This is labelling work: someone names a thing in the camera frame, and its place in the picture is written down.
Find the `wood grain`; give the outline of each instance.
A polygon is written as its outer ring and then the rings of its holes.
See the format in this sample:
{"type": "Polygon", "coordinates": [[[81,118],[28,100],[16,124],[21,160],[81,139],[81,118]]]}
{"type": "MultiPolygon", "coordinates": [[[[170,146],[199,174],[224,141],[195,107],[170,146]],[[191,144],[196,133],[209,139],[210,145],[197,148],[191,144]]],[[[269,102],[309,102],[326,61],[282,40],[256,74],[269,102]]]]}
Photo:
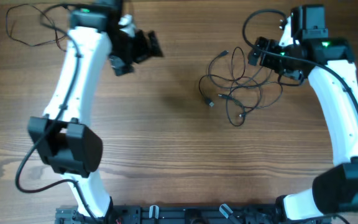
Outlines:
{"type": "MultiPolygon", "coordinates": [[[[13,180],[31,147],[28,118],[39,116],[47,105],[64,54],[53,44],[30,48],[6,37],[5,13],[11,5],[2,4],[19,2],[0,0],[0,223],[51,223],[55,208],[75,204],[70,189],[64,185],[24,195],[13,180]]],[[[197,90],[214,56],[235,46],[250,50],[241,26],[251,12],[267,7],[289,12],[308,2],[133,1],[138,27],[157,32],[165,58],[137,65],[135,73],[123,77],[116,77],[106,62],[101,74],[92,129],[104,141],[100,169],[116,205],[270,203],[279,195],[307,189],[316,175],[333,166],[324,116],[308,84],[285,88],[278,103],[251,113],[241,128],[228,123],[224,102],[215,97],[222,90],[204,84],[216,104],[212,109],[197,90]]],[[[331,36],[349,39],[358,69],[358,2],[324,3],[331,36]]],[[[51,16],[67,27],[63,9],[51,16]]],[[[258,17],[249,26],[249,38],[279,38],[276,19],[258,17]]],[[[36,43],[53,38],[31,8],[12,11],[9,26],[13,20],[18,39],[36,43]]],[[[214,73],[228,76],[228,64],[229,58],[221,59],[214,73]]],[[[236,64],[241,64],[239,55],[236,64]]],[[[266,86],[264,103],[277,93],[277,86],[266,86]]],[[[255,101],[254,91],[238,96],[245,104],[255,101]]],[[[37,154],[22,176],[28,188],[57,179],[37,154]]],[[[358,223],[358,213],[349,218],[358,223]]]]}

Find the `black cable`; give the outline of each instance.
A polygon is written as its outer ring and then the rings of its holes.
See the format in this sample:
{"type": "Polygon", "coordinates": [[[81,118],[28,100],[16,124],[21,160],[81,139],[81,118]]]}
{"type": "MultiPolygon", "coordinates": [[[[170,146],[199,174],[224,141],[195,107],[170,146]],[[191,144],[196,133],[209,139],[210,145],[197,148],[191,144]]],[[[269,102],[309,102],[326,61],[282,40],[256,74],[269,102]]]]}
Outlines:
{"type": "Polygon", "coordinates": [[[226,115],[227,115],[227,119],[229,120],[229,122],[235,126],[235,127],[238,127],[238,126],[241,126],[244,124],[245,122],[245,118],[246,118],[246,115],[249,114],[251,111],[255,110],[255,109],[261,109],[261,108],[266,108],[268,106],[271,106],[272,104],[274,104],[275,102],[277,102],[280,97],[282,96],[283,94],[283,87],[281,86],[281,84],[279,84],[278,82],[269,82],[269,79],[271,77],[271,74],[272,74],[272,71],[270,71],[268,77],[262,81],[261,83],[258,83],[257,81],[255,81],[255,78],[256,76],[260,73],[260,71],[262,70],[263,67],[260,67],[256,73],[251,76],[251,77],[246,77],[244,76],[245,75],[245,72],[246,72],[246,56],[244,54],[244,51],[240,48],[240,47],[236,47],[234,50],[233,50],[233,53],[232,53],[232,57],[231,57],[231,66],[230,66],[230,75],[231,75],[231,79],[230,78],[224,78],[224,77],[221,77],[219,75],[213,75],[211,74],[211,71],[212,71],[212,67],[215,63],[215,61],[217,61],[217,59],[225,56],[228,52],[227,51],[223,51],[222,53],[220,53],[218,56],[216,56],[215,58],[212,59],[212,61],[209,63],[208,65],[208,69],[207,69],[207,74],[206,75],[203,75],[199,81],[198,81],[198,90],[200,91],[200,94],[201,96],[204,98],[205,102],[207,104],[209,104],[209,102],[211,102],[211,100],[205,95],[205,93],[202,91],[201,89],[201,81],[203,80],[203,78],[205,77],[208,77],[209,80],[217,87],[219,88],[222,88],[222,89],[225,89],[225,90],[229,90],[229,93],[227,95],[225,94],[220,94],[219,96],[221,98],[224,98],[226,99],[226,115]],[[243,69],[242,69],[242,74],[240,77],[238,78],[235,78],[234,77],[234,54],[236,52],[236,50],[240,50],[241,51],[241,54],[242,54],[242,61],[243,61],[243,69]],[[231,85],[230,86],[224,86],[224,85],[221,85],[221,84],[218,84],[214,78],[218,78],[218,79],[221,79],[225,82],[230,82],[231,85]],[[246,78],[247,80],[245,82],[240,82],[241,79],[243,78],[246,78]],[[247,85],[249,82],[253,82],[255,83],[254,85],[247,85]],[[274,100],[272,101],[271,103],[269,103],[268,105],[265,105],[265,106],[259,106],[260,103],[262,102],[262,98],[263,98],[263,90],[262,90],[262,86],[264,85],[268,85],[268,84],[271,84],[271,83],[275,83],[275,84],[278,84],[280,86],[280,94],[279,96],[274,100]],[[257,96],[257,102],[254,106],[244,106],[241,101],[239,101],[238,99],[234,98],[233,97],[233,93],[234,91],[240,89],[240,88],[245,88],[245,89],[252,89],[252,88],[258,88],[259,89],[259,95],[257,96]],[[240,107],[242,113],[240,114],[240,117],[241,117],[241,121],[240,123],[236,124],[233,122],[233,120],[231,119],[230,117],[230,112],[229,112],[229,101],[233,101],[233,103],[235,105],[237,105],[238,107],[240,107]]]}
{"type": "Polygon", "coordinates": [[[333,215],[333,217],[342,220],[342,222],[345,223],[345,224],[350,224],[349,221],[347,221],[347,220],[346,220],[343,216],[341,216],[341,215],[335,214],[335,215],[333,215]]]}
{"type": "Polygon", "coordinates": [[[8,24],[8,18],[9,18],[9,12],[12,10],[12,9],[15,9],[15,8],[18,8],[18,7],[22,7],[22,6],[30,6],[30,7],[33,7],[35,10],[39,11],[48,21],[51,25],[55,26],[55,23],[54,21],[52,21],[51,19],[49,19],[49,17],[47,15],[45,15],[39,8],[35,7],[34,5],[32,4],[20,4],[20,5],[17,5],[17,6],[12,6],[10,7],[7,11],[6,11],[6,15],[5,15],[5,32],[6,32],[6,35],[11,39],[11,40],[14,40],[14,41],[18,41],[22,44],[25,44],[29,47],[38,47],[38,46],[43,46],[43,45],[47,45],[47,44],[51,44],[51,43],[54,43],[56,42],[56,45],[57,47],[66,52],[66,50],[62,49],[62,47],[60,46],[60,41],[63,40],[66,35],[63,35],[61,37],[58,37],[57,35],[57,30],[55,29],[55,39],[53,40],[48,40],[48,41],[45,41],[45,42],[41,42],[39,44],[29,44],[27,42],[24,42],[23,40],[19,40],[19,39],[16,39],[12,36],[12,32],[13,32],[13,27],[14,27],[14,24],[12,25],[12,28],[11,28],[11,31],[8,31],[8,28],[7,28],[7,24],[8,24]]]}
{"type": "Polygon", "coordinates": [[[285,58],[285,59],[289,59],[289,60],[297,60],[299,62],[304,62],[304,63],[309,63],[311,65],[314,65],[314,66],[317,66],[319,68],[322,68],[324,70],[326,70],[327,72],[329,72],[333,77],[335,77],[341,84],[342,86],[344,87],[344,91],[347,92],[347,94],[349,95],[349,98],[351,99],[352,103],[353,103],[353,106],[355,108],[355,111],[357,113],[357,116],[358,116],[358,103],[357,103],[357,100],[352,92],[352,89],[349,87],[349,85],[347,85],[347,83],[343,80],[343,78],[341,78],[334,70],[328,68],[327,66],[325,65],[321,65],[319,63],[316,63],[316,62],[313,62],[313,61],[310,61],[310,60],[305,60],[305,59],[302,59],[302,58],[295,58],[295,57],[290,57],[290,56],[286,56],[286,55],[280,55],[280,54],[275,54],[275,53],[271,53],[271,52],[268,52],[266,50],[263,50],[263,49],[260,49],[258,48],[257,46],[255,46],[254,44],[252,44],[248,39],[247,39],[247,36],[246,36],[246,27],[247,27],[247,24],[248,22],[256,15],[258,14],[261,14],[261,13],[265,13],[265,12],[271,12],[271,13],[276,13],[276,14],[279,14],[281,15],[284,19],[286,19],[286,15],[281,12],[281,11],[278,11],[278,10],[275,10],[275,9],[264,9],[264,10],[259,10],[259,11],[256,11],[254,13],[252,13],[247,19],[246,21],[244,22],[244,25],[242,26],[242,37],[244,39],[244,41],[250,46],[252,47],[254,50],[258,50],[264,54],[267,54],[267,55],[271,55],[271,56],[274,56],[274,57],[280,57],[280,58],[285,58]]]}
{"type": "Polygon", "coordinates": [[[74,48],[76,50],[76,65],[75,65],[75,69],[74,69],[74,75],[73,78],[71,79],[70,82],[70,86],[68,87],[67,93],[65,95],[65,98],[63,100],[63,103],[60,105],[60,110],[59,113],[57,114],[56,118],[52,121],[52,124],[45,130],[45,132],[43,133],[43,135],[41,135],[41,137],[38,138],[38,140],[34,143],[34,145],[31,147],[31,149],[27,152],[27,154],[24,156],[22,162],[19,165],[19,168],[17,169],[16,172],[16,176],[15,176],[15,185],[17,187],[17,189],[19,189],[21,192],[23,193],[27,193],[27,194],[33,194],[33,193],[38,193],[38,192],[42,192],[44,190],[48,190],[56,185],[62,184],[62,183],[72,183],[74,188],[76,189],[76,191],[78,192],[78,196],[80,197],[80,200],[82,202],[82,204],[85,207],[85,210],[88,212],[88,214],[90,215],[91,219],[95,222],[98,223],[96,217],[93,215],[92,211],[89,209],[88,204],[85,201],[85,198],[82,194],[82,191],[80,189],[80,186],[78,185],[78,182],[75,180],[71,180],[71,179],[64,179],[64,180],[59,180],[56,181],[52,184],[49,184],[45,187],[39,188],[39,189],[24,189],[21,187],[20,185],[20,175],[22,173],[22,170],[24,168],[25,163],[29,160],[31,154],[36,150],[37,146],[40,144],[41,141],[43,141],[45,138],[47,138],[51,132],[53,131],[53,129],[55,128],[57,121],[60,119],[60,117],[62,116],[63,112],[67,109],[67,104],[68,104],[68,100],[70,99],[70,95],[74,89],[75,83],[76,83],[76,79],[78,76],[78,71],[80,68],[80,58],[81,58],[81,53],[80,53],[80,48],[78,46],[78,44],[75,42],[75,40],[69,35],[67,34],[64,30],[57,28],[55,26],[54,23],[51,23],[51,25],[48,25],[46,23],[43,22],[43,17],[45,17],[46,13],[48,13],[48,11],[50,11],[51,9],[54,9],[56,7],[67,7],[67,6],[76,6],[76,4],[57,4],[54,6],[50,6],[48,7],[46,10],[44,10],[41,14],[40,14],[40,24],[49,28],[49,29],[53,29],[53,30],[57,30],[59,32],[61,32],[62,34],[64,34],[65,36],[67,36],[68,38],[70,38],[71,42],[74,45],[74,48]]]}

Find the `green led light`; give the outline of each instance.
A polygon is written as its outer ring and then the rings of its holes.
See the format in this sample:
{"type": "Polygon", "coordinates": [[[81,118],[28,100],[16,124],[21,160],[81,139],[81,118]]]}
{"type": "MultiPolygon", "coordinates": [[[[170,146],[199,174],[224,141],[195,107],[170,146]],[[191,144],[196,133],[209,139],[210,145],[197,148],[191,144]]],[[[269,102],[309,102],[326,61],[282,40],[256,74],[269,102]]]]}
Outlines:
{"type": "Polygon", "coordinates": [[[328,47],[331,43],[329,41],[322,42],[323,47],[328,47]]]}

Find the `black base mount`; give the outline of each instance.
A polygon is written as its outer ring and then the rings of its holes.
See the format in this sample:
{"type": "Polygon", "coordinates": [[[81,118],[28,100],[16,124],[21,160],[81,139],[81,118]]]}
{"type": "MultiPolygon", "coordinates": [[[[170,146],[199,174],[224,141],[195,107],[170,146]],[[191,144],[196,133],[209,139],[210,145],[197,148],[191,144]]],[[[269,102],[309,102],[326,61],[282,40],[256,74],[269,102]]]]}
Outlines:
{"type": "MultiPolygon", "coordinates": [[[[113,217],[106,224],[276,224],[276,205],[259,204],[245,207],[151,207],[114,206],[113,217]]],[[[55,224],[93,223],[79,214],[77,207],[56,209],[55,224]]],[[[297,222],[304,224],[331,224],[330,218],[297,222]]]]}

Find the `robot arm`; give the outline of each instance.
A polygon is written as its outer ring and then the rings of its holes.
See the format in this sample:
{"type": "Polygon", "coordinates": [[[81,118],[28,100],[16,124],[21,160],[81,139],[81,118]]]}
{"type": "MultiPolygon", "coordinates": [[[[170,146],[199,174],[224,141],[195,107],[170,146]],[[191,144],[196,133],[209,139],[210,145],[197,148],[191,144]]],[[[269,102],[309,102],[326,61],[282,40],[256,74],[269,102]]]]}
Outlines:
{"type": "Polygon", "coordinates": [[[304,220],[339,212],[358,211],[358,112],[348,91],[358,105],[356,66],[351,48],[344,39],[328,38],[324,7],[300,6],[282,21],[280,42],[259,37],[249,63],[275,70],[279,76],[302,82],[309,79],[321,103],[333,145],[335,167],[313,181],[312,188],[282,196],[282,220],[304,220]],[[346,89],[324,65],[339,75],[346,89]]]}
{"type": "MultiPolygon", "coordinates": [[[[98,166],[103,143],[90,130],[91,107],[103,65],[109,58],[116,75],[133,72],[132,63],[151,56],[162,56],[154,32],[144,37],[136,30],[132,16],[120,18],[122,1],[103,0],[95,5],[79,5],[70,16],[68,35],[81,54],[75,85],[67,107],[51,135],[37,147],[41,160],[62,175],[78,183],[86,202],[69,182],[78,202],[78,212],[89,217],[86,206],[96,218],[111,213],[112,200],[104,188],[98,166]]],[[[44,110],[43,118],[31,118],[29,134],[36,142],[61,110],[74,77],[77,51],[69,40],[62,72],[55,93],[44,110]]]]}

